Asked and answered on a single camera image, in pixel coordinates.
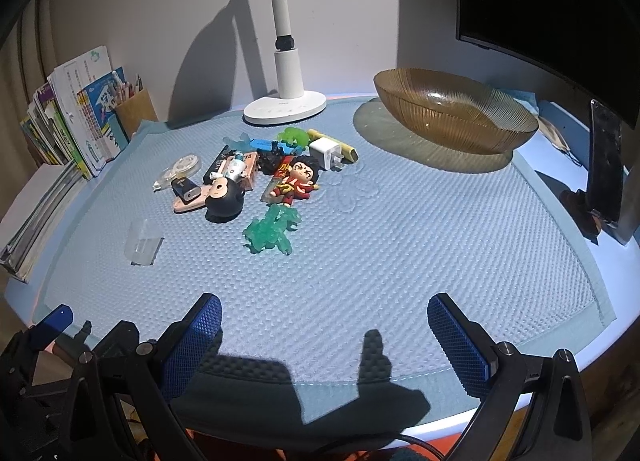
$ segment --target stack of books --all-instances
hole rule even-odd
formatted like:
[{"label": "stack of books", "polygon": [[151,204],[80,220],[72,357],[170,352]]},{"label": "stack of books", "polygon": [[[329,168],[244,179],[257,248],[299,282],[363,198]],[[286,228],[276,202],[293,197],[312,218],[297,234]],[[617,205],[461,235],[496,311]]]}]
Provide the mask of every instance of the stack of books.
[{"label": "stack of books", "polygon": [[53,70],[33,94],[22,130],[44,163],[73,163],[85,178],[98,176],[128,143],[115,107],[131,87],[100,46]]},{"label": "stack of books", "polygon": [[29,282],[31,270],[86,180],[75,162],[42,165],[0,222],[0,264]]}]

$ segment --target lamp base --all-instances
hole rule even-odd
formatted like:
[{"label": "lamp base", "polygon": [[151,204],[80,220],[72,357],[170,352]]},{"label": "lamp base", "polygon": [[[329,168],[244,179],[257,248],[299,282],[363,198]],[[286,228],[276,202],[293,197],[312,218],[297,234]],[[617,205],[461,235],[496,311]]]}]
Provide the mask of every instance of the lamp base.
[{"label": "lamp base", "polygon": [[278,94],[263,96],[244,108],[244,120],[257,126],[289,124],[317,115],[326,107],[326,96],[305,91],[300,98],[284,99]]}]

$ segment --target green plastic toy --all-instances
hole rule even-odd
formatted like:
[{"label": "green plastic toy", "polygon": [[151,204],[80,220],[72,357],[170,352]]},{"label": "green plastic toy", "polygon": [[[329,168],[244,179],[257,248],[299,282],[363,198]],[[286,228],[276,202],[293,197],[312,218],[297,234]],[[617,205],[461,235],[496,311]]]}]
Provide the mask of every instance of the green plastic toy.
[{"label": "green plastic toy", "polygon": [[254,219],[242,231],[242,235],[249,241],[248,247],[252,253],[260,253],[265,248],[278,247],[285,255],[289,255],[293,248],[285,235],[285,230],[296,230],[302,221],[295,208],[284,205],[271,205],[264,215],[264,219]]},{"label": "green plastic toy", "polygon": [[279,142],[284,142],[291,147],[300,146],[306,149],[309,146],[309,135],[306,131],[297,127],[287,127],[281,133],[276,136]]}]

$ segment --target black mouse figure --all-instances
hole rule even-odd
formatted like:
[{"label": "black mouse figure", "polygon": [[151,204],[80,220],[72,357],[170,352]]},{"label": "black mouse figure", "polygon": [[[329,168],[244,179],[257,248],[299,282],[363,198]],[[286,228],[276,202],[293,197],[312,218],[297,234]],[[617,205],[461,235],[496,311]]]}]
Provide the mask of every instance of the black mouse figure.
[{"label": "black mouse figure", "polygon": [[205,219],[210,223],[226,223],[238,217],[244,206],[244,188],[229,178],[217,178],[205,200]]}]

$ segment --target pencil holder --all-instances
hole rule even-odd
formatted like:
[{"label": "pencil holder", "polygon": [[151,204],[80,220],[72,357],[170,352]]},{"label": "pencil holder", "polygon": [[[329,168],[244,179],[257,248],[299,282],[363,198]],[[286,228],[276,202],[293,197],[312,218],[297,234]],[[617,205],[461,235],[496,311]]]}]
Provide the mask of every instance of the pencil holder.
[{"label": "pencil holder", "polygon": [[142,89],[140,93],[136,93],[129,100],[125,100],[122,104],[116,107],[116,114],[118,120],[127,134],[127,137],[131,139],[133,133],[138,130],[140,121],[150,120],[157,122],[156,110],[151,103],[151,97],[147,89]]}]

